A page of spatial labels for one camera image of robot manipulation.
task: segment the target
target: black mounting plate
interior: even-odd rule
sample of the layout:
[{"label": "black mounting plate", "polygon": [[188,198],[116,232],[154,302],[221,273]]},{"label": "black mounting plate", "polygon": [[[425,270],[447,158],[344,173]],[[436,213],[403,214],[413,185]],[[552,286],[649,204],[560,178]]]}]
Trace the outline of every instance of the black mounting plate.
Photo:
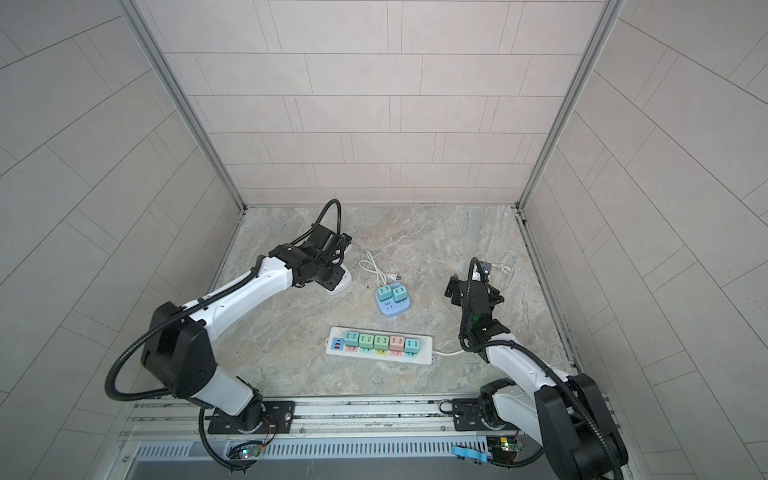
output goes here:
[{"label": "black mounting plate", "polygon": [[453,426],[457,432],[493,432],[495,430],[516,430],[511,423],[500,429],[492,429],[482,421],[480,402],[477,399],[453,399],[451,401]]},{"label": "black mounting plate", "polygon": [[[277,423],[277,433],[288,433],[290,431],[291,422],[293,422],[293,410],[296,408],[295,402],[264,402],[264,415],[271,416]],[[250,433],[242,433],[234,428],[229,421],[224,418],[218,417],[217,413],[219,409],[214,410],[213,416],[210,418],[210,424],[208,425],[208,434],[217,435],[255,435],[257,433],[266,435],[267,433],[274,432],[275,424],[268,418],[264,418],[256,430]]]}]

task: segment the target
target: white wall tile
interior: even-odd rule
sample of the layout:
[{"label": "white wall tile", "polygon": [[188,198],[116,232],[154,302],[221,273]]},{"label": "white wall tile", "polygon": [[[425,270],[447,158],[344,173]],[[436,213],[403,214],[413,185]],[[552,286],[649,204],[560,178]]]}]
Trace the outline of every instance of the white wall tile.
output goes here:
[{"label": "white wall tile", "polygon": [[520,95],[565,95],[580,55],[531,55]]},{"label": "white wall tile", "polygon": [[0,28],[30,55],[119,15],[114,4],[99,0],[9,0],[0,8]]},{"label": "white wall tile", "polygon": [[389,131],[388,97],[302,96],[296,103],[305,131]]},{"label": "white wall tile", "polygon": [[675,331],[615,237],[589,260],[640,366],[683,350]]},{"label": "white wall tile", "polygon": [[482,204],[487,195],[487,188],[416,188],[413,202],[416,204]]},{"label": "white wall tile", "polygon": [[464,187],[469,174],[467,164],[402,164],[401,187]]},{"label": "white wall tile", "polygon": [[558,148],[579,180],[583,181],[603,152],[604,145],[581,117],[573,112],[558,140]]},{"label": "white wall tile", "polygon": [[0,58],[5,63],[13,63],[24,58],[22,51],[14,45],[13,41],[2,30],[0,30]]},{"label": "white wall tile", "polygon": [[149,213],[142,215],[75,309],[119,330],[173,239]]},{"label": "white wall tile", "polygon": [[581,93],[576,112],[625,167],[654,129],[643,112],[595,73]]},{"label": "white wall tile", "polygon": [[654,292],[660,286],[672,280],[678,273],[684,271],[697,261],[696,257],[694,257],[690,250],[688,250],[688,247],[682,247],[675,252],[674,255],[671,255],[661,265],[643,277],[643,281],[648,285],[648,289],[651,292]]},{"label": "white wall tile", "polygon": [[496,105],[498,105],[498,97],[485,98],[485,108],[483,108],[482,120],[480,120],[479,132],[482,132],[484,134],[491,132],[493,117],[496,115]]},{"label": "white wall tile", "polygon": [[141,82],[147,88],[149,94],[152,95],[154,102],[157,104],[157,107],[160,108],[160,111],[163,112],[164,117],[174,113],[176,105],[174,105],[173,101],[168,96],[168,92],[160,83],[160,79],[157,77],[154,70],[150,70],[141,75]]},{"label": "white wall tile", "polygon": [[275,21],[272,19],[272,8],[268,0],[255,0],[256,13],[259,15],[259,25],[264,33],[266,47],[270,53],[280,53],[283,47],[280,46],[280,37],[277,35]]},{"label": "white wall tile", "polygon": [[210,208],[210,211],[216,215],[218,219],[221,217],[221,213],[224,208],[230,202],[230,192],[221,182],[219,177],[214,178],[214,181],[210,183],[210,186],[203,194],[203,202]]},{"label": "white wall tile", "polygon": [[271,2],[284,52],[386,53],[385,2]]},{"label": "white wall tile", "polygon": [[40,461],[32,479],[56,477],[61,480],[80,480],[91,466],[103,441],[103,435],[61,430]]},{"label": "white wall tile", "polygon": [[402,131],[476,132],[484,108],[484,97],[403,97]]},{"label": "white wall tile", "polygon": [[72,40],[9,65],[0,71],[0,145],[23,158],[111,94]]},{"label": "white wall tile", "polygon": [[[91,377],[91,381],[88,382],[88,386],[85,387],[80,399],[77,400],[76,406],[79,409],[112,416],[117,415],[120,412],[124,403],[110,400],[104,394],[104,379],[107,377],[107,372],[112,367],[117,357],[122,354],[125,349],[136,340],[136,338],[147,332],[150,321],[152,320],[152,313],[155,309],[168,301],[170,301],[170,299],[160,295],[150,286],[144,289],[144,292],[138,297],[138,300],[133,298],[133,301],[131,302],[131,314],[125,321],[118,336],[114,339],[107,354],[104,355],[101,363],[98,364],[96,373]],[[141,362],[139,361],[139,355],[133,355],[128,359],[121,369],[116,382],[118,390],[121,392],[129,391],[139,370],[142,368]]]},{"label": "white wall tile", "polygon": [[768,442],[748,443],[745,446],[760,471],[768,472]]},{"label": "white wall tile", "polygon": [[634,100],[667,47],[621,20],[616,22],[594,69]]},{"label": "white wall tile", "polygon": [[316,169],[317,185],[332,187],[389,187],[388,164],[329,164]]},{"label": "white wall tile", "polygon": [[418,95],[418,55],[307,55],[315,95]]},{"label": "white wall tile", "polygon": [[651,134],[627,172],[718,284],[768,260],[766,224],[663,131]]},{"label": "white wall tile", "polygon": [[389,97],[389,131],[399,132],[401,115],[400,106],[402,105],[402,97]]},{"label": "white wall tile", "polygon": [[661,81],[667,76],[667,72],[672,68],[674,62],[677,60],[680,54],[671,48],[667,48],[664,54],[661,55],[661,60],[656,64],[654,70],[650,73],[650,77],[645,81],[643,87],[640,89],[640,93],[634,98],[633,103],[638,108],[645,108],[645,105],[650,100],[650,96],[654,94]]},{"label": "white wall tile", "polygon": [[6,278],[90,190],[46,146],[0,177],[0,279]]},{"label": "white wall tile", "polygon": [[[83,336],[56,330],[0,406],[3,425],[8,432],[16,432],[0,439],[0,464],[9,478],[30,478],[37,462],[18,459],[25,456],[30,445],[46,449],[54,441],[106,352],[106,347]],[[51,401],[51,392],[56,392],[55,402]]]},{"label": "white wall tile", "polygon": [[569,165],[563,166],[553,183],[552,194],[571,225],[578,244],[585,248],[605,225],[605,219]]},{"label": "white wall tile", "polygon": [[190,279],[198,285],[201,285],[203,288],[208,287],[208,284],[213,279],[217,263],[224,248],[229,242],[233,228],[239,217],[240,213],[237,210],[232,209],[226,209],[221,214],[214,226],[214,230],[210,233],[205,246],[200,252],[200,256],[192,267],[192,270],[190,271]]},{"label": "white wall tile", "polygon": [[64,219],[70,227],[82,233],[85,238],[95,243],[97,247],[110,255],[118,248],[118,242],[109,236],[109,233],[101,229],[96,223],[83,215],[77,208],[72,209]]},{"label": "white wall tile", "polygon": [[184,284],[213,229],[214,226],[206,220],[199,208],[192,210],[187,222],[181,227],[181,232],[176,235],[176,240],[160,262],[157,275],[183,294]]},{"label": "white wall tile", "polygon": [[149,91],[135,81],[66,127],[48,146],[95,186],[162,120]]},{"label": "white wall tile", "polygon": [[584,316],[581,315],[581,310],[578,307],[578,303],[576,303],[571,287],[568,285],[560,262],[556,260],[550,266],[548,273],[558,304],[573,336],[576,350],[579,357],[581,357],[581,363],[587,365],[600,357],[598,349],[594,345],[592,335],[589,333]]},{"label": "white wall tile", "polygon": [[260,164],[259,155],[250,134],[210,134],[221,161],[225,164]]},{"label": "white wall tile", "polygon": [[60,223],[0,286],[0,389],[10,392],[88,288],[108,255]]},{"label": "white wall tile", "polygon": [[117,331],[108,326],[101,325],[99,322],[89,319],[82,313],[74,310],[72,310],[69,315],[67,315],[67,318],[64,319],[64,322],[61,323],[61,328],[82,335],[87,339],[106,346],[107,348],[118,335]]},{"label": "white wall tile", "polygon": [[402,52],[498,53],[508,8],[504,2],[404,2]]},{"label": "white wall tile", "polygon": [[358,164],[428,163],[435,147],[434,134],[352,134]]},{"label": "white wall tile", "polygon": [[619,324],[606,325],[594,334],[594,342],[641,451],[680,448]]},{"label": "white wall tile", "polygon": [[442,161],[447,164],[510,164],[522,134],[448,134]]},{"label": "white wall tile", "polygon": [[263,134],[275,164],[343,164],[338,134]]},{"label": "white wall tile", "polygon": [[624,168],[611,159],[589,190],[640,276],[661,265],[683,242]]},{"label": "white wall tile", "polygon": [[685,350],[670,355],[666,359],[659,360],[656,363],[652,363],[643,369],[643,373],[645,373],[648,383],[652,386],[695,371],[696,366],[690,360],[690,357]]},{"label": "white wall tile", "polygon": [[723,287],[730,301],[764,342],[768,342],[768,323],[765,321],[768,318],[768,293],[764,288],[767,280],[768,263],[764,263]]},{"label": "white wall tile", "polygon": [[757,45],[728,77],[728,81],[737,87],[746,88],[766,65],[768,65],[768,37],[763,35]]},{"label": "white wall tile", "polygon": [[61,427],[76,432],[97,433],[107,435],[112,427],[114,417],[103,413],[89,412],[83,409],[72,409],[66,422]]},{"label": "white wall tile", "polygon": [[482,164],[476,187],[523,188],[531,173],[531,165]]},{"label": "white wall tile", "polygon": [[603,5],[526,2],[512,53],[581,55]]},{"label": "white wall tile", "polygon": [[402,53],[402,2],[387,2],[388,53]]},{"label": "white wall tile", "polygon": [[214,133],[293,131],[282,97],[195,97]]},{"label": "white wall tile", "polygon": [[[2,34],[0,34],[0,45],[2,44],[2,38]],[[94,42],[88,37],[87,32],[74,36],[72,40],[74,40],[74,43],[78,44],[78,47],[88,58],[88,61],[93,65],[110,90],[114,92],[123,88],[123,84],[118,80],[117,75],[114,74],[112,68],[96,48],[96,45],[94,45]]]},{"label": "white wall tile", "polygon": [[765,438],[768,418],[754,399],[768,385],[746,372],[768,368],[768,349],[696,263],[654,292],[690,358],[744,442]]},{"label": "white wall tile", "polygon": [[517,95],[529,61],[528,55],[424,55],[421,93]]},{"label": "white wall tile", "polygon": [[243,188],[308,188],[301,165],[233,165]]},{"label": "white wall tile", "polygon": [[[697,478],[735,476],[745,480],[760,480],[762,476],[744,448],[742,439],[733,430],[728,418],[712,396],[707,384],[697,372],[689,373],[654,387],[664,413]],[[716,429],[723,440],[719,455],[707,447],[707,432]]]},{"label": "white wall tile", "polygon": [[336,198],[347,204],[412,204],[412,188],[334,188]]},{"label": "white wall tile", "polygon": [[737,197],[768,178],[768,105],[687,58],[675,61],[644,111]]},{"label": "white wall tile", "polygon": [[639,28],[727,78],[766,32],[760,0],[656,0]]},{"label": "white wall tile", "polygon": [[172,172],[149,141],[142,141],[78,205],[117,241],[122,241]]},{"label": "white wall tile", "polygon": [[123,18],[116,18],[88,30],[88,37],[123,85],[131,83],[150,69],[147,57]]},{"label": "white wall tile", "polygon": [[197,62],[214,95],[309,95],[304,55],[198,53]]},{"label": "white wall tile", "polygon": [[743,202],[755,215],[768,212],[768,180],[744,197]]},{"label": "white wall tile", "polygon": [[608,301],[587,259],[581,252],[570,226],[564,225],[560,233],[552,237],[552,247],[558,255],[565,278],[571,285],[571,291],[584,316],[584,321],[588,322],[608,305]]},{"label": "white wall tile", "polygon": [[545,134],[558,113],[560,97],[501,97],[492,132]]},{"label": "white wall tile", "polygon": [[522,188],[489,188],[485,197],[487,204],[516,204],[523,194]]},{"label": "white wall tile", "polygon": [[146,0],[146,3],[169,51],[267,51],[252,2]]},{"label": "white wall tile", "polygon": [[170,218],[167,213],[165,213],[165,210],[163,210],[156,201],[153,201],[149,207],[147,207],[147,212],[149,212],[155,220],[160,222],[160,225],[162,225],[168,233],[174,237],[179,234],[179,230],[181,230],[181,228],[176,225],[176,222],[174,222],[173,219]]},{"label": "white wall tile", "polygon": [[654,474],[685,475],[694,473],[682,450],[646,453],[644,457],[650,472]]},{"label": "white wall tile", "polygon": [[213,178],[214,171],[198,149],[176,170],[155,201],[181,227]]},{"label": "white wall tile", "polygon": [[165,58],[185,94],[213,94],[194,53],[166,53]]},{"label": "white wall tile", "polygon": [[524,5],[525,3],[522,2],[509,3],[509,10],[507,10],[507,19],[504,23],[502,40],[498,43],[499,54],[512,53],[512,47],[515,46],[515,39],[518,36],[518,26],[520,25],[520,17],[523,14]]},{"label": "white wall tile", "polygon": [[335,198],[332,188],[263,188],[265,204],[324,204]]}]

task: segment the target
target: white cable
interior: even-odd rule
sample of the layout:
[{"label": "white cable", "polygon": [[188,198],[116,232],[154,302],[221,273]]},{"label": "white cable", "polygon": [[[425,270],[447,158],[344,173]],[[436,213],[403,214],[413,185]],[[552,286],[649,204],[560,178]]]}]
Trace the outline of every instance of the white cable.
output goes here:
[{"label": "white cable", "polygon": [[450,353],[435,350],[435,353],[442,356],[454,356],[454,355],[458,355],[459,353],[464,353],[464,350],[456,350],[455,352],[450,352]]},{"label": "white cable", "polygon": [[[386,275],[384,272],[381,271],[381,269],[376,265],[376,261],[373,259],[373,255],[366,250],[366,256],[368,257],[368,260],[360,260],[357,265],[365,270],[366,272],[370,272],[376,275],[376,282],[379,284],[379,287],[386,285]],[[373,270],[365,268],[362,264],[367,263],[373,268]]]}]

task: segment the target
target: power strip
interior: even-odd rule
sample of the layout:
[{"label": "power strip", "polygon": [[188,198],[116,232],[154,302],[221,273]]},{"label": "power strip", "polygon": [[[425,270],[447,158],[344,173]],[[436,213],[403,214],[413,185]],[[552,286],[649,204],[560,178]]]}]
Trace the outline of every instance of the power strip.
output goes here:
[{"label": "power strip", "polygon": [[[367,349],[350,345],[354,343],[359,345],[361,339],[367,340],[367,337],[363,338],[362,336],[372,336],[374,339],[380,340],[376,344],[378,348]],[[383,343],[383,337],[387,340],[386,345]],[[413,350],[415,348],[418,348],[418,352],[414,353]],[[432,365],[435,360],[435,357],[432,355],[431,336],[355,329],[342,326],[331,327],[330,334],[326,339],[326,354],[350,356],[358,359],[418,363],[421,365]]]}]

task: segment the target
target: blue clip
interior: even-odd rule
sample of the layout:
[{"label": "blue clip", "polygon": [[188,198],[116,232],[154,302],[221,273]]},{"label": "blue clip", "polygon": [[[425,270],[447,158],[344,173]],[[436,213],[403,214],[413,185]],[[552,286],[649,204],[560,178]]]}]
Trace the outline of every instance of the blue clip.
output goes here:
[{"label": "blue clip", "polygon": [[488,455],[477,450],[463,449],[462,447],[453,447],[453,455],[459,458],[472,458],[475,462],[488,462]]}]

